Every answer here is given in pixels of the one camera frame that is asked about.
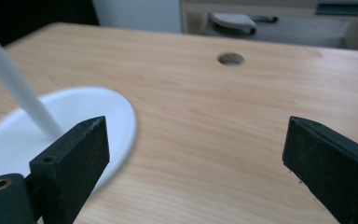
white plate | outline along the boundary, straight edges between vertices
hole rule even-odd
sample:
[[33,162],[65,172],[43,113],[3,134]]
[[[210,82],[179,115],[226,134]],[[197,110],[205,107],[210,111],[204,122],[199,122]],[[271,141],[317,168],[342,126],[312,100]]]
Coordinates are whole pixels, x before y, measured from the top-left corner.
[[[130,103],[115,91],[99,87],[56,91],[40,98],[66,133],[78,122],[106,116],[110,162],[94,191],[100,188],[126,160],[136,136],[136,116]],[[22,109],[0,120],[0,175],[30,174],[29,161],[51,145]]]

hole in table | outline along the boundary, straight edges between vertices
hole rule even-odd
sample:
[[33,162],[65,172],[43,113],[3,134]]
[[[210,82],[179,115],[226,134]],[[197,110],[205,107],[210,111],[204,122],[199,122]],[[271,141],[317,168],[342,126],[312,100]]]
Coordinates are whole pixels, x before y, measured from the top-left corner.
[[239,53],[225,52],[217,57],[217,61],[227,66],[238,66],[243,63],[244,59]]

wooden tabletop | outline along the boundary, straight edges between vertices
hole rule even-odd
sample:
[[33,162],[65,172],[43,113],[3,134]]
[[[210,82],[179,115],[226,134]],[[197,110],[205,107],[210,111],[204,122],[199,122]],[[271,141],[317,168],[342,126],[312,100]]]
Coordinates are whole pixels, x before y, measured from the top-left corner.
[[[7,51],[39,95],[101,86],[135,109],[131,156],[76,223],[337,223],[282,149],[292,115],[358,142],[358,51],[72,24]],[[16,107],[0,85],[0,119]]]

white stick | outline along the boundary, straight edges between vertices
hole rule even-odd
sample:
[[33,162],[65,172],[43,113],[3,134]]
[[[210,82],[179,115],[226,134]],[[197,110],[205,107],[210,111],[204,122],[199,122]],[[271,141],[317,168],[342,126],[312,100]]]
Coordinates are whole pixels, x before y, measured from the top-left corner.
[[42,131],[56,139],[62,130],[0,46],[0,81]]

